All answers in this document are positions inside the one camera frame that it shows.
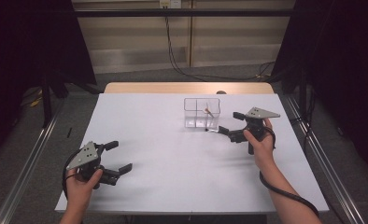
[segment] forearm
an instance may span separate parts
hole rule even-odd
[[[85,211],[67,208],[60,224],[79,224],[82,222]]]
[[[264,164],[260,169],[264,179],[270,185],[288,193],[299,195],[277,168],[274,161]],[[269,193],[283,223],[320,223],[318,217],[306,205],[271,190]]]

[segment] wrist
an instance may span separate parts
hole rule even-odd
[[[75,209],[67,206],[67,209],[64,212],[60,224],[79,224],[82,222],[84,214],[84,210]]]
[[[65,210],[66,213],[75,215],[84,215],[86,211],[86,206],[81,206],[77,204],[68,203]]]
[[[259,167],[259,169],[262,173],[269,173],[269,172],[274,171],[275,169],[277,169],[277,165],[276,165],[276,163],[273,159],[271,159],[269,161],[260,162],[258,167]]]

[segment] transparent box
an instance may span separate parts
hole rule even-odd
[[[185,127],[217,129],[219,125],[218,98],[184,99]]]

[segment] metal frame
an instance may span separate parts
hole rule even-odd
[[[51,119],[49,125],[41,130],[41,133],[38,136],[38,139],[32,149],[32,152],[29,155],[29,158],[27,159],[26,163],[21,169],[19,177],[17,178],[12,190],[9,192],[8,196],[1,205],[0,224],[9,223],[9,221],[12,219],[16,207],[18,206],[19,201],[21,200],[21,196],[23,195],[24,191],[26,190],[27,184],[30,181],[36,163],[39,157],[41,156],[42,151],[48,142],[48,139],[50,138],[50,134],[53,131],[53,128],[56,124],[56,120],[62,110],[63,105],[64,100],[59,102],[56,109],[56,113]]]
[[[295,101],[293,96],[289,96],[287,98],[290,108],[294,115],[297,118],[301,117],[301,113],[299,112],[300,107],[298,106],[297,102]],[[309,124],[306,121],[300,120],[300,127],[303,131],[304,135],[307,134],[307,142],[312,148],[313,153],[318,160],[318,163],[323,170],[323,173],[326,175],[330,186],[333,188],[335,196],[337,197],[339,203],[341,204],[342,208],[344,209],[345,213],[347,214],[347,218],[349,219],[350,223],[359,224],[364,223],[364,220],[361,217],[359,209],[357,208],[355,202],[353,201],[350,194],[347,192],[344,184],[342,183],[341,179],[338,177],[338,174],[333,169],[332,164],[330,163],[324,149],[321,147],[317,137],[313,133],[312,129],[309,128]]]
[[[77,17],[290,17],[305,15],[293,9],[77,9]]]

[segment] dark background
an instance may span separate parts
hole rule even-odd
[[[319,13],[290,19],[273,75],[292,92],[304,72],[368,163],[368,1],[298,0],[295,7]]]
[[[58,86],[65,79],[57,74],[96,82],[77,18],[51,14],[56,10],[73,10],[71,1],[0,1],[0,145],[23,93],[43,76]]]

